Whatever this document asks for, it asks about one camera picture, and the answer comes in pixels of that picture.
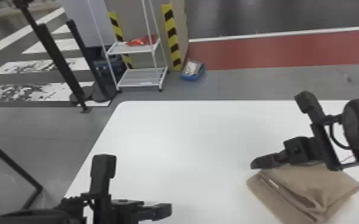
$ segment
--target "cable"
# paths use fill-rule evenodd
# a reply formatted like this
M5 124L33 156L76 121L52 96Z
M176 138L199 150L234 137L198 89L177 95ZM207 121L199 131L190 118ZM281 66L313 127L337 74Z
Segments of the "cable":
M335 137L334 137L334 124L330 124L330 138L333 142L339 147L345 150L350 150L351 147L341 144Z

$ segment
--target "black metal pole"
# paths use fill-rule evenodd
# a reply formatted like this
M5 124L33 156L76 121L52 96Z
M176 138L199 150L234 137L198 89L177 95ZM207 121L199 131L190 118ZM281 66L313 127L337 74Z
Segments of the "black metal pole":
M0 149L0 159L3 160L7 165L9 165L13 170L15 170L20 176L22 176L26 181L28 181L32 186L35 187L34 192L25 202L23 209L28 209L31 204L34 202L36 197L42 192L43 187L39 182L33 178L29 173L27 173L20 165L18 165L14 160L12 160L3 150Z
M106 88L106 85L103 83L102 78L100 77L100 73L97 71L97 69L95 68L95 65L93 63L93 61L90 59L89 54L88 54L88 50L81 38L81 35L78 32L78 28L76 27L76 24L74 22L74 20L70 19L67 21L67 26L70 29L76 43L78 44L79 49L81 50L81 53L83 54L83 57L85 58L86 62L88 63L88 66L93 74L93 76L95 77L95 82L97 84L97 86L99 87L100 92L102 93L102 97L98 97L101 99L96 99L95 95L93 95L93 100L94 101L108 101L114 98L115 96L115 90L116 87L114 86L114 91L108 91L108 89Z
M16 7L21 10L22 14L25 16L26 20L32 27L38 39L45 47L47 53L50 55L55 66L63 76L64 80L67 82L73 95L76 98L76 101L74 102L78 102L81 105L83 112L85 113L89 112L90 108L86 106L85 101L91 98L93 89L85 92L83 91L81 86L79 86L78 80L75 78L63 54L55 44L54 39L51 36L46 25L45 24L37 25L35 19L32 17L31 13L29 12L28 3L30 1L28 0L13 0L13 1Z

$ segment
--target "white floor marking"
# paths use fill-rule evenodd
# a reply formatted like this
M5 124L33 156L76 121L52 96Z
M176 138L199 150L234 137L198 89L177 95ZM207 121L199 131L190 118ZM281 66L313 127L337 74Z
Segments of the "white floor marking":
M62 13L64 13L64 9L59 8L59 9L45 15L44 17L40 18L36 22L37 23L47 23L47 22L51 21L52 19L57 18ZM26 36L27 34L29 34L32 31L33 31L32 28L28 25L28 26L25 26L24 28L16 31L15 33L7 36L6 38L3 38L2 40L0 40L0 50L4 49L5 47L14 43L15 41L23 38L24 36Z
M80 82L83 86L92 86L93 82ZM69 101L71 89L67 83L6 84L0 85L0 102L11 101ZM110 102L88 101L88 106L108 106Z
M340 32L352 32L352 31L359 31L359 26L330 28L330 29L316 29L316 30L300 30L300 31L291 31L291 32L260 33L260 34L251 34L251 35L220 36L218 38L196 38L196 39L190 39L189 43L229 41L229 40L250 39L250 38L276 38L279 36L311 35L311 34L321 34L321 33L340 33Z
M88 63L82 58L66 58L72 71L89 70ZM53 60L33 60L33 61L11 61L0 67L0 74L22 74L37 73L57 69Z
M95 102L93 100L86 101L85 104L88 107L108 107L112 101L109 100L107 102Z
M60 26L57 30L53 31L52 34L70 33L70 29L66 24Z
M79 50L78 44L76 44L76 41L73 38L55 40L55 44L57 44L60 51ZM27 50L22 52L22 54L35 54L35 53L44 53L44 52L46 52L46 49L43 46L43 44L37 42Z

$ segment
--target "brown fabric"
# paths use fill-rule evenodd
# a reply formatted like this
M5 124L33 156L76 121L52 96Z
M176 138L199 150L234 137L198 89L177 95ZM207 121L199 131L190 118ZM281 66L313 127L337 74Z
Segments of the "brown fabric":
M262 170L249 189L283 223L324 223L359 190L359 182L323 164Z

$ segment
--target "gray floor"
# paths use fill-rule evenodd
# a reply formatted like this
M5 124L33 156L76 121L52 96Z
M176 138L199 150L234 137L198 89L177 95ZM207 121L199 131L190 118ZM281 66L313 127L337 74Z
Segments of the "gray floor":
M0 147L45 187L35 207L56 205L116 106L128 100L320 99L359 97L359 66L207 71L197 82L171 73L163 92L123 90L109 108L0 108ZM32 188L0 161L0 213L19 209Z

